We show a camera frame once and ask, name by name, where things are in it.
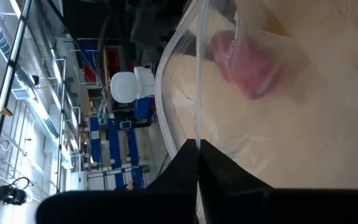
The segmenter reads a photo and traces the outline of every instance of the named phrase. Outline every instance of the blue metal frame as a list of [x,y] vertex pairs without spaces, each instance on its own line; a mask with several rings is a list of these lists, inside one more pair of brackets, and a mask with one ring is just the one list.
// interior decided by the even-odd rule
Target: blue metal frame
[[62,147],[63,147],[63,132],[64,132],[64,123],[65,123],[65,95],[66,95],[66,69],[67,69],[67,60],[64,59],[63,64],[63,75],[62,75],[62,98],[60,101],[60,128],[59,128],[59,147],[57,154],[57,181],[56,181],[56,193],[60,193],[60,185],[62,182]]
[[121,155],[119,151],[119,140],[117,128],[114,125],[113,119],[108,120],[108,135],[109,135],[109,150],[110,150],[110,160],[112,169],[117,169],[121,167]]
[[135,118],[148,118],[154,97],[145,97],[133,102]]
[[93,162],[101,162],[101,144],[98,117],[89,118],[89,139]]
[[145,187],[142,167],[132,168],[132,180],[137,189],[143,189]]
[[121,189],[124,188],[124,174],[121,172],[119,174],[115,174],[114,177],[116,178],[116,188]]
[[137,149],[137,144],[136,144],[135,129],[133,129],[133,128],[128,129],[127,137],[128,137],[128,146],[129,146],[129,155],[131,157],[131,164],[132,164],[132,166],[138,166],[139,165],[139,151]]

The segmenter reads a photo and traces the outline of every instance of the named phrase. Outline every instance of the plastic bag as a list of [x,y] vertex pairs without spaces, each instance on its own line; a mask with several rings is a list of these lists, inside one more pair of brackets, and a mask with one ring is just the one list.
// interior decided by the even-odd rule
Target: plastic bag
[[157,73],[170,155],[206,139],[274,187],[358,188],[355,18],[358,1],[196,2]]

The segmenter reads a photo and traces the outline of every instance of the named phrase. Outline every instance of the blue machine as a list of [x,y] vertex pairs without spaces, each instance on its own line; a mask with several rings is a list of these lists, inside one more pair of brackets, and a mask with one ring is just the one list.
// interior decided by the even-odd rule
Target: blue machine
[[142,167],[132,169],[132,180],[134,181],[137,189],[143,189],[145,187]]
[[131,157],[132,166],[139,165],[139,152],[137,150],[136,135],[133,128],[127,130],[129,156]]
[[99,134],[99,121],[97,117],[89,118],[89,139],[93,162],[101,162],[101,146]]
[[112,119],[108,120],[109,150],[110,160],[112,161],[111,168],[117,169],[121,167],[122,161],[119,151],[118,132],[113,122]]
[[133,102],[135,118],[148,118],[153,97],[145,97]]
[[114,177],[116,178],[116,188],[118,189],[124,188],[125,187],[124,174],[123,173],[115,174]]

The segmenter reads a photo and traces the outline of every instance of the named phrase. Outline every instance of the black object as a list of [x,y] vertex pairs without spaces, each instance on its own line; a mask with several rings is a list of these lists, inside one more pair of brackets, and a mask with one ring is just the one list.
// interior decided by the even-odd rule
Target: black object
[[[14,184],[21,179],[27,181],[27,185],[23,189],[18,189]],[[26,177],[16,179],[12,184],[0,186],[0,201],[6,205],[22,205],[27,200],[27,193],[24,191],[30,184],[30,180]]]
[[197,182],[206,223],[358,223],[358,190],[274,189],[191,139],[145,190],[62,193],[46,199],[36,219],[97,223],[113,213],[115,223],[196,223]]
[[93,64],[91,63],[91,60],[89,59],[88,55],[85,53],[84,49],[82,48],[81,44],[79,43],[79,41],[77,40],[76,36],[73,35],[70,31],[70,29],[67,27],[66,22],[64,21],[64,18],[62,16],[62,14],[60,13],[60,11],[56,8],[55,4],[53,3],[52,0],[46,0],[49,4],[49,6],[51,7],[52,11],[55,13],[55,15],[59,18],[60,22],[63,24],[64,28],[66,29],[66,32],[68,35],[70,35],[70,37],[73,39],[73,43],[75,45],[75,47],[80,50],[82,56],[84,57],[84,60],[86,61],[86,63],[89,65],[89,68],[92,70],[92,72],[96,75],[97,80],[101,83],[103,78],[101,76],[100,73],[98,73],[96,71],[96,69],[93,67]]
[[125,61],[141,60],[136,50],[142,49],[147,52],[145,64],[156,65],[161,45],[169,40],[188,4],[189,0],[104,0],[96,4],[66,0],[63,11],[72,37],[99,39],[99,47],[103,43],[121,45]]
[[40,84],[40,77],[38,75],[32,75],[31,77],[34,80],[34,85],[35,86]]

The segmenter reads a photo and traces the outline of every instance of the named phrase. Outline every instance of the industrial equipment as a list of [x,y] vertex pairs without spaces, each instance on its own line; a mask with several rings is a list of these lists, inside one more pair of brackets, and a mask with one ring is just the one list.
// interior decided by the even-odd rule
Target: industrial equipment
[[134,67],[134,72],[117,72],[111,79],[112,97],[120,103],[154,97],[154,76],[149,68]]
[[201,146],[188,139],[145,190],[50,197],[37,210],[37,223],[102,222],[106,217],[95,214],[112,211],[120,214],[117,222],[198,223],[201,201],[207,223],[358,223],[358,190],[275,189],[208,141]]
[[[19,188],[16,184],[19,180],[26,180],[27,184]],[[22,205],[27,201],[27,192],[25,189],[30,185],[30,180],[26,177],[20,177],[9,185],[0,186],[0,201],[6,205]]]

